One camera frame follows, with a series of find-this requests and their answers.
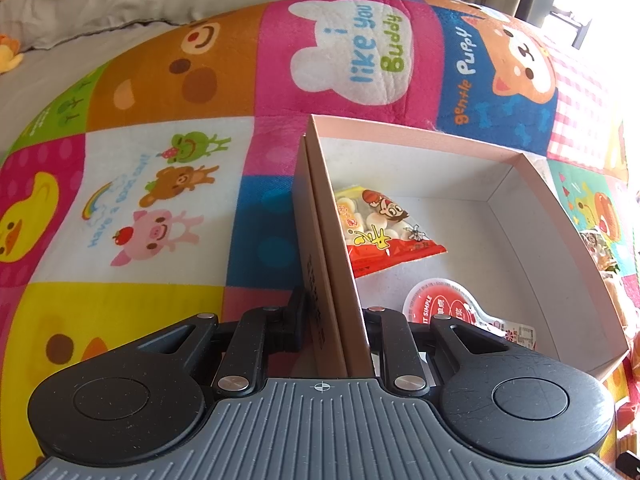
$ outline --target yellow duck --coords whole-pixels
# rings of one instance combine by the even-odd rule
[[[2,362],[4,478],[20,480],[42,460],[27,420],[29,397],[41,381],[198,312],[220,316],[223,291],[203,285],[30,283],[11,320]]]
[[[11,205],[0,219],[0,262],[16,262],[31,251],[51,222],[59,195],[52,174],[36,173],[31,195]]]
[[[24,54],[18,54],[18,50],[19,41],[0,34],[0,74],[9,72],[20,64]]]

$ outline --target black round pad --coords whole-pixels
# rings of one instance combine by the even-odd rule
[[[445,383],[440,403],[459,437],[517,463],[559,463],[594,452],[614,415],[610,395],[596,379],[515,346],[469,354]]]
[[[144,384],[124,377],[106,377],[82,386],[74,404],[89,418],[118,420],[139,412],[148,400],[149,390]]]
[[[533,377],[499,384],[494,390],[494,401],[505,413],[525,420],[554,418],[569,404],[569,398],[560,386]]]
[[[100,466],[173,447],[205,412],[204,395],[171,355],[113,351],[61,370],[31,396],[31,429],[46,454]]]

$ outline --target red gingham patch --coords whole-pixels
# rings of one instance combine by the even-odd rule
[[[579,59],[550,43],[546,46],[558,82],[558,107],[547,156],[601,173],[611,129],[609,94]]]

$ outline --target round label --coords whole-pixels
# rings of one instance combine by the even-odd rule
[[[467,323],[476,323],[467,299],[454,288],[441,283],[418,290],[411,299],[407,317],[414,323],[428,323],[434,314],[446,314]]]

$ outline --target plush toy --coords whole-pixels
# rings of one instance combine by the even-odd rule
[[[20,42],[0,34],[0,74],[17,67],[24,54],[18,54]]]

